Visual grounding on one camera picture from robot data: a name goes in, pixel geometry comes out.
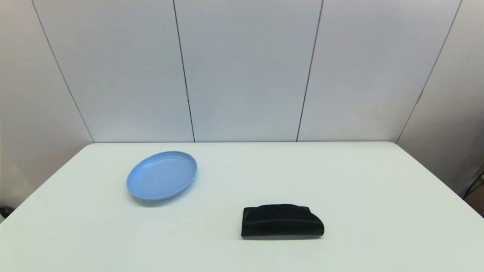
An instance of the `black case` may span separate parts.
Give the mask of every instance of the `black case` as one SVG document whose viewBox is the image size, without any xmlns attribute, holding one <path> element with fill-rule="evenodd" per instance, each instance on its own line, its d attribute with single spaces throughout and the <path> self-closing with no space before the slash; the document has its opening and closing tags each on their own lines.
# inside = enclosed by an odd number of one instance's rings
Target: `black case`
<svg viewBox="0 0 484 272">
<path fill-rule="evenodd" d="M 308 207 L 277 204 L 243 209 L 242 237 L 323 234 L 323 222 Z"/>
</svg>

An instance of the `table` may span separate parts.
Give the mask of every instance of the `table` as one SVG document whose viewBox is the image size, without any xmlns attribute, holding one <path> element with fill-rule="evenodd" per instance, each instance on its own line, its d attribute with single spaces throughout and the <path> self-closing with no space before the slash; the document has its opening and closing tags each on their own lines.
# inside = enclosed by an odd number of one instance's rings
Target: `table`
<svg viewBox="0 0 484 272">
<path fill-rule="evenodd" d="M 126 177 L 184 151 L 197 179 L 143 206 Z M 314 240 L 243 240 L 244 207 L 308 206 Z M 0 225 L 0 271 L 484 271 L 484 220 L 389 142 L 108 143 L 72 158 Z"/>
</svg>

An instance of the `tabletop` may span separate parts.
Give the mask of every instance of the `tabletop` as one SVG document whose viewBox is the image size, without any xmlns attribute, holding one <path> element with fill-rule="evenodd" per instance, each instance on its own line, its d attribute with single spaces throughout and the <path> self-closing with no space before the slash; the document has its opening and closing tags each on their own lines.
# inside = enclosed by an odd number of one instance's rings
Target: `tabletop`
<svg viewBox="0 0 484 272">
<path fill-rule="evenodd" d="M 183 151 L 194 183 L 145 205 L 150 155 Z M 307 206 L 320 239 L 243 240 L 245 207 Z M 84 148 L 0 224 L 0 271 L 484 271 L 484 220 L 389 142 L 106 143 Z"/>
</svg>

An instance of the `blue plate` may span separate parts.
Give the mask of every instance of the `blue plate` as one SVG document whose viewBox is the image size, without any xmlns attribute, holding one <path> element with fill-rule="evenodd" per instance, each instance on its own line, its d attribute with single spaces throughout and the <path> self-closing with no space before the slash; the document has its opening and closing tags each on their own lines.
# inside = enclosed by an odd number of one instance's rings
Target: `blue plate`
<svg viewBox="0 0 484 272">
<path fill-rule="evenodd" d="M 155 201 L 181 193 L 195 179 L 197 162 L 187 153 L 163 152 L 144 159 L 131 170 L 126 185 L 135 197 Z"/>
</svg>

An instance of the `panel seam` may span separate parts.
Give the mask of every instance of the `panel seam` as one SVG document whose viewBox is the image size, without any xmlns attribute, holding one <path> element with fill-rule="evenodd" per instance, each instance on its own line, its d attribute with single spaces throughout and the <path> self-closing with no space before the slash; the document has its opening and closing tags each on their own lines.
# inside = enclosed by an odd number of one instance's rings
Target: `panel seam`
<svg viewBox="0 0 484 272">
<path fill-rule="evenodd" d="M 444 49 L 445 43 L 447 41 L 447 38 L 449 37 L 449 34 L 451 33 L 452 26 L 454 25 L 455 18 L 457 17 L 457 14 L 459 13 L 459 8 L 460 8 L 460 5 L 461 4 L 462 4 L 462 0 L 459 2 L 459 6 L 457 7 L 457 10 L 455 12 L 454 18 L 452 19 L 452 23 L 451 23 L 451 26 L 449 27 L 449 31 L 447 32 L 447 35 L 445 36 L 444 42 L 442 43 L 442 47 L 440 48 L 439 54 L 437 55 L 437 58 L 435 59 L 434 66 L 432 66 L 432 69 L 430 70 L 430 73 L 428 74 L 427 80 L 425 81 L 425 84 L 423 85 L 423 88 L 422 88 L 422 91 L 420 92 L 419 98 L 417 98 L 417 101 L 415 102 L 415 105 L 413 106 L 413 109 L 410 112 L 410 115 L 408 116 L 408 119 L 405 122 L 405 125 L 403 126 L 402 132 L 400 133 L 400 136 L 398 136 L 398 139 L 395 142 L 396 144 L 398 144 L 398 141 L 400 141 L 400 138 L 402 137 L 403 132 L 405 131 L 405 128 L 407 127 L 408 122 L 410 121 L 410 118 L 412 117 L 413 111 L 417 107 L 417 104 L 419 103 L 420 98 L 424 94 L 423 92 L 425 90 L 425 87 L 427 86 L 427 83 L 428 83 L 430 77 L 432 76 L 432 73 L 433 73 L 434 68 L 435 68 L 435 66 L 437 64 L 437 61 L 439 60 L 440 54 L 442 53 L 442 50 Z"/>
<path fill-rule="evenodd" d="M 195 142 L 195 131 L 193 130 L 193 119 L 192 119 L 192 109 L 190 108 L 190 98 L 188 97 L 188 85 L 186 83 L 186 73 L 185 73 L 185 63 L 183 62 L 183 53 L 182 53 L 182 40 L 180 39 L 180 30 L 178 29 L 178 18 L 177 18 L 177 9 L 175 8 L 175 0 L 173 0 L 173 11 L 175 13 L 175 23 L 177 25 L 177 34 L 178 34 L 178 44 L 180 46 L 180 56 L 181 56 L 181 66 L 183 67 L 183 78 L 185 79 L 185 93 L 186 93 L 186 100 L 188 102 L 188 113 L 190 114 L 190 124 L 192 125 L 192 136 L 193 142 Z"/>
<path fill-rule="evenodd" d="M 77 111 L 79 112 L 79 116 L 81 117 L 82 122 L 84 123 L 84 126 L 86 127 L 86 130 L 88 131 L 89 137 L 91 137 L 91 141 L 95 143 L 94 138 L 92 138 L 92 134 L 89 131 L 89 128 L 86 124 L 86 121 L 84 120 L 84 117 L 81 114 L 81 111 L 79 110 L 79 106 L 76 103 L 76 100 L 74 99 L 74 96 L 72 95 L 71 89 L 69 88 L 69 84 L 67 84 L 67 81 L 65 80 L 64 73 L 61 70 L 61 67 L 59 65 L 59 62 L 57 61 L 56 55 L 54 54 L 54 50 L 52 50 L 52 46 L 50 45 L 49 39 L 47 38 L 47 34 L 45 32 L 44 26 L 42 25 L 42 22 L 40 21 L 39 13 L 37 12 L 37 9 L 35 8 L 35 4 L 33 3 L 33 0 L 30 0 L 33 6 L 33 9 L 35 11 L 35 14 L 37 15 L 37 19 L 39 20 L 40 27 L 42 28 L 42 32 L 44 33 L 45 39 L 47 40 L 47 44 L 49 45 L 50 52 L 52 52 L 52 56 L 54 57 L 54 60 L 56 62 L 57 68 L 59 69 L 60 75 L 62 76 L 62 79 L 64 80 L 65 86 L 67 87 L 67 90 L 69 91 L 69 94 L 71 95 L 72 101 L 74 102 L 74 105 L 76 106 Z"/>
<path fill-rule="evenodd" d="M 298 134 L 296 135 L 296 142 L 299 141 L 299 131 L 301 130 L 301 122 L 303 120 L 304 104 L 306 103 L 307 87 L 309 85 L 309 77 L 311 75 L 311 67 L 313 66 L 314 51 L 316 49 L 316 41 L 318 40 L 319 24 L 321 23 L 321 14 L 323 13 L 323 3 L 321 0 L 321 7 L 319 9 L 318 26 L 316 27 L 316 35 L 314 36 L 313 53 L 311 54 L 311 62 L 309 63 L 309 72 L 307 74 L 306 89 L 304 90 L 304 98 L 302 100 L 301 116 L 299 117 Z"/>
</svg>

